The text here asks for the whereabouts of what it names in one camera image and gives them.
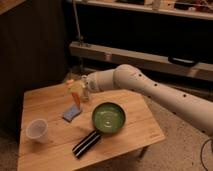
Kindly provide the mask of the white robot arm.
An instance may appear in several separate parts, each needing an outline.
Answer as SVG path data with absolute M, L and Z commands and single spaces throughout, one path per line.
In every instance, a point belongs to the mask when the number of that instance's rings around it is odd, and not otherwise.
M 87 96 L 89 93 L 125 89 L 151 98 L 202 133 L 213 136 L 213 102 L 151 80 L 138 68 L 122 64 L 115 69 L 83 75 L 69 80 L 68 89 Z

